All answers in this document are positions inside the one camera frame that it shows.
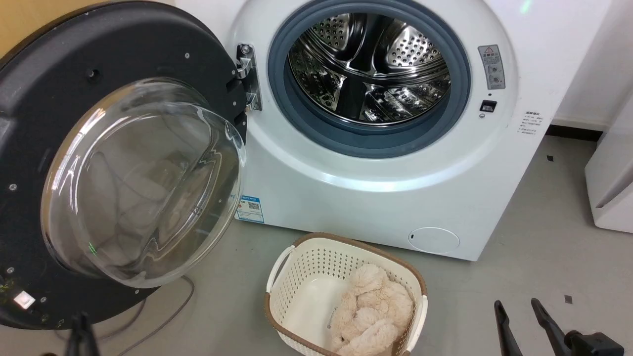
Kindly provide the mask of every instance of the plastic basket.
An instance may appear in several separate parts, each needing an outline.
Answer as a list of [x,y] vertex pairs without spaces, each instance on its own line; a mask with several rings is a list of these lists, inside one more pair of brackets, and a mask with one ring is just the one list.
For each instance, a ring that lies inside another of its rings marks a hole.
[[328,350],[330,322],[352,272],[375,264],[402,284],[415,304],[411,324],[388,355],[413,350],[429,302],[422,275],[410,264],[377,248],[331,234],[309,234],[286,248],[270,271],[264,309],[268,321],[290,347],[303,355],[337,356]]

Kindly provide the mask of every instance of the plush toy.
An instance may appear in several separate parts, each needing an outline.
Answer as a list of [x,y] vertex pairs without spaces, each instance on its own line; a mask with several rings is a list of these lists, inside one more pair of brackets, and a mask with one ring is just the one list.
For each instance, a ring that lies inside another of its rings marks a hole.
[[331,350],[341,356],[377,355],[404,333],[413,302],[406,289],[376,265],[354,271],[350,284],[332,318]]

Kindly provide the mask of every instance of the power cord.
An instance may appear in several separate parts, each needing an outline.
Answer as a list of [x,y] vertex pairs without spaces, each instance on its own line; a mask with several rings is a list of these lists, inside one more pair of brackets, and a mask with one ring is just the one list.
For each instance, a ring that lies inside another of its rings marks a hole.
[[[164,322],[162,323],[160,326],[158,326],[156,329],[154,329],[154,331],[152,331],[151,333],[147,334],[145,337],[143,337],[142,339],[140,339],[139,341],[136,341],[134,344],[130,345],[128,348],[126,348],[125,350],[123,350],[122,352],[120,352],[117,356],[123,356],[126,353],[128,353],[129,351],[131,351],[132,349],[134,349],[135,347],[139,346],[140,344],[144,343],[145,341],[147,341],[147,339],[151,338],[152,336],[154,336],[156,333],[158,333],[159,331],[161,331],[165,326],[167,326],[167,324],[169,324],[174,318],[176,318],[176,316],[178,316],[178,314],[182,311],[182,309],[184,307],[187,306],[187,304],[189,303],[189,300],[191,299],[191,297],[194,294],[194,291],[196,290],[196,285],[194,284],[194,282],[187,276],[182,276],[180,277],[182,279],[184,279],[187,283],[189,283],[189,286],[191,287],[191,291],[189,292],[189,295],[187,296],[187,299],[185,299],[185,302],[183,304],[181,304],[181,306]],[[114,331],[109,332],[108,334],[105,334],[103,336],[100,336],[99,338],[97,338],[98,341],[103,341],[105,339],[111,338],[113,336],[119,335],[120,333],[124,332],[125,330],[127,330],[138,318],[139,315],[141,314],[141,312],[143,311],[143,309],[145,308],[145,304],[147,302],[147,299],[143,299],[143,301],[141,302],[141,306],[139,307],[139,309],[137,310],[137,312],[134,314],[134,316],[128,321],[126,322],[123,326],[117,328]],[[55,333],[55,337],[57,337],[60,340],[63,341],[68,341],[67,338],[65,338],[64,336],[62,336],[60,334],[60,332],[58,330],[54,331]]]

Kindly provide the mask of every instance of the warning label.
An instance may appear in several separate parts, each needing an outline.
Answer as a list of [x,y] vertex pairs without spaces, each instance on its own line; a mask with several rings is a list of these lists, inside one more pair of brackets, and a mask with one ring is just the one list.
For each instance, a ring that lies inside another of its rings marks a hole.
[[488,90],[506,89],[506,76],[503,73],[503,62],[501,61],[499,46],[491,44],[479,46],[477,49],[479,49],[481,60],[484,63]]
[[543,125],[543,116],[538,111],[526,111],[517,132],[524,135],[536,135]]

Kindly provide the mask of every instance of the door hinge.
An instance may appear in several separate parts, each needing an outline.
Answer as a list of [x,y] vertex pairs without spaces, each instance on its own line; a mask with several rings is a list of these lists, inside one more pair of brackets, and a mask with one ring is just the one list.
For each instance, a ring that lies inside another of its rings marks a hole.
[[246,91],[247,113],[252,110],[261,111],[260,82],[257,78],[257,63],[255,62],[255,48],[250,44],[237,45],[237,78],[242,80]]

